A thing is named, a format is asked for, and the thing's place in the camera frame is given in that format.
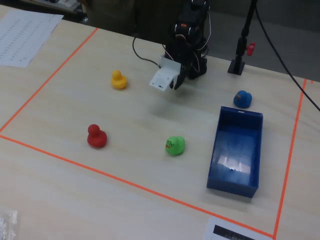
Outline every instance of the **rubber duck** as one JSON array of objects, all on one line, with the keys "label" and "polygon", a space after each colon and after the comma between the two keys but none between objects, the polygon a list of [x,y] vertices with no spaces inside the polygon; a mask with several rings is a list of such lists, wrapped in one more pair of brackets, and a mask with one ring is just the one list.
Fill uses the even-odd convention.
[{"label": "rubber duck", "polygon": [[119,70],[114,70],[111,78],[111,85],[115,89],[124,89],[127,86],[127,78]]},{"label": "rubber duck", "polygon": [[165,150],[170,155],[179,155],[184,152],[185,146],[185,139],[182,136],[171,136],[165,143]]},{"label": "rubber duck", "polygon": [[88,127],[88,144],[94,148],[102,148],[107,143],[107,134],[100,130],[100,127],[96,124],[92,124]]},{"label": "rubber duck", "polygon": [[241,109],[246,109],[250,107],[252,102],[252,95],[244,90],[238,91],[233,99],[234,104]]}]

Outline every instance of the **red clip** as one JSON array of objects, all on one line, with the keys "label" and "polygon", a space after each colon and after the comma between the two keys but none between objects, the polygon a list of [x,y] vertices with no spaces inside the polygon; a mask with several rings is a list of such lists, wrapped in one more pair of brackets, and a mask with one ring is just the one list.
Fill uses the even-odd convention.
[{"label": "red clip", "polygon": [[246,47],[246,50],[248,51],[248,56],[251,56],[254,53],[254,49],[255,49],[256,43],[252,42],[250,43],[249,46]]}]

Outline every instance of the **red rubber duck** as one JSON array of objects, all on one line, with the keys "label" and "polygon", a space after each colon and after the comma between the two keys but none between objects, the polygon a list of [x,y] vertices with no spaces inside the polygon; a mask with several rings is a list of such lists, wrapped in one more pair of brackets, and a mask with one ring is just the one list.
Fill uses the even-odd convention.
[{"label": "red rubber duck", "polygon": [[88,127],[88,144],[94,148],[103,148],[107,143],[107,134],[100,130],[100,127],[96,124],[92,124]]}]

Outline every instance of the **black cable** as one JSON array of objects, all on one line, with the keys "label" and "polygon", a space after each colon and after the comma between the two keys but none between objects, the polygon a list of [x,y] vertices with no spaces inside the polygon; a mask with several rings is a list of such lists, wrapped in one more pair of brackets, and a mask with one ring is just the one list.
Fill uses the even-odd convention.
[{"label": "black cable", "polygon": [[135,50],[135,41],[136,41],[136,37],[135,37],[135,38],[133,39],[133,41],[132,41],[132,49],[133,49],[135,55],[136,55],[138,58],[140,58],[140,59],[142,59],[142,60],[145,60],[145,61],[148,61],[148,62],[150,62],[150,63],[153,63],[153,64],[157,65],[159,68],[161,68],[161,67],[159,66],[159,64],[156,63],[155,61],[152,61],[152,60],[147,59],[147,58],[140,57],[140,56],[138,55],[138,53],[137,53],[136,50]]},{"label": "black cable", "polygon": [[307,99],[309,99],[309,101],[316,107],[316,109],[318,109],[318,111],[320,112],[320,108],[318,107],[317,104],[315,104],[315,102],[308,96],[308,94],[303,90],[303,88],[299,85],[299,83],[297,82],[297,80],[295,80],[294,76],[292,76],[292,74],[290,73],[290,71],[288,70],[287,66],[285,65],[284,61],[282,60],[282,58],[280,57],[278,51],[276,50],[275,46],[273,45],[273,43],[271,42],[267,32],[266,32],[266,29],[261,21],[261,18],[259,16],[259,13],[258,13],[258,9],[257,9],[257,6],[255,6],[255,14],[256,14],[256,17],[258,18],[258,21],[261,25],[261,28],[264,32],[264,35],[266,37],[266,39],[268,40],[269,44],[271,45],[273,51],[275,52],[276,56],[278,57],[278,59],[280,60],[282,66],[284,67],[284,69],[286,70],[286,72],[289,74],[289,76],[292,78],[292,80],[295,82],[295,84],[298,86],[298,88],[301,90],[301,92],[303,92],[303,94],[306,96]]},{"label": "black cable", "polygon": [[209,47],[208,47],[208,46],[206,46],[206,53],[205,53],[202,57],[204,58],[205,56],[207,56],[207,55],[208,55],[208,53],[209,53]]}]

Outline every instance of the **blue rubber duck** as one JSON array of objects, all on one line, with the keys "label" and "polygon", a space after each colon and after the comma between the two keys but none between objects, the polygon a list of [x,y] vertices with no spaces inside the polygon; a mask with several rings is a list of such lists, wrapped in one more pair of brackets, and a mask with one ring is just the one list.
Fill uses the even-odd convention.
[{"label": "blue rubber duck", "polygon": [[234,104],[241,109],[246,109],[250,107],[251,101],[252,95],[244,90],[238,91],[238,93],[234,96],[233,99]]}]

